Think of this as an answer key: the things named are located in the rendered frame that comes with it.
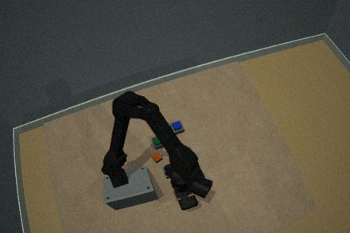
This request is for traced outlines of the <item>blue button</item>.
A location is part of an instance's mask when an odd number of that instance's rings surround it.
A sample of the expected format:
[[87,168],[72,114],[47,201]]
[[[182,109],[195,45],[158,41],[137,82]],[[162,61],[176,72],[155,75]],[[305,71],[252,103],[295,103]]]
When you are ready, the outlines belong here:
[[177,122],[170,123],[170,127],[173,130],[173,132],[175,133],[175,135],[182,134],[185,132],[185,129],[181,123],[181,120],[177,121]]

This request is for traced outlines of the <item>green button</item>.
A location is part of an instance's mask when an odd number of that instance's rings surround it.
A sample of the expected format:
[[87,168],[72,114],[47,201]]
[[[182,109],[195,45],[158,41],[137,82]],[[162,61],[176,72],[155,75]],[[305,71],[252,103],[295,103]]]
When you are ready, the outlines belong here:
[[153,137],[153,138],[152,138],[152,141],[153,141],[153,144],[154,144],[154,147],[155,147],[156,150],[157,150],[157,149],[160,149],[160,148],[164,148],[164,147],[162,146],[162,144],[159,142],[159,140],[158,140],[157,137]]

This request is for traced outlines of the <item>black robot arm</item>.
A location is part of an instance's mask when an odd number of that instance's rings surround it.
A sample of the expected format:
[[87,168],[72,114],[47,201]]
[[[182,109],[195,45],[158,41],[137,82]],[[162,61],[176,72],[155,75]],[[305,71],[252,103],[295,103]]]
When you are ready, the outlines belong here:
[[182,144],[159,111],[157,104],[151,103],[144,96],[135,94],[133,91],[127,91],[113,100],[112,114],[115,121],[111,147],[105,154],[101,171],[110,177],[113,188],[129,184],[125,170],[122,169],[127,158],[123,145],[130,118],[135,118],[146,121],[167,151],[170,166],[165,175],[171,177],[173,185],[178,188],[188,186],[189,192],[202,198],[208,195],[213,181],[205,179],[199,166],[198,156]]

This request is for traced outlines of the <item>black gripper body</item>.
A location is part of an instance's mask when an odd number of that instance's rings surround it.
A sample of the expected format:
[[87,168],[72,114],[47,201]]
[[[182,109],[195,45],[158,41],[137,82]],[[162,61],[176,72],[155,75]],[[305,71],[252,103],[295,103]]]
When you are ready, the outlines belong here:
[[[165,171],[167,171],[169,166],[170,166],[170,164],[165,166]],[[198,205],[198,201],[197,201],[195,195],[187,197],[187,195],[190,194],[190,192],[188,191],[189,190],[188,186],[185,186],[184,188],[178,188],[178,187],[175,187],[173,185],[171,178],[170,178],[170,180],[171,180],[170,182],[173,186],[175,193],[179,193],[179,196],[181,198],[181,200],[179,200],[179,202],[178,202],[180,207],[181,207],[181,210],[187,210],[187,209],[190,209],[192,207],[196,207]]]

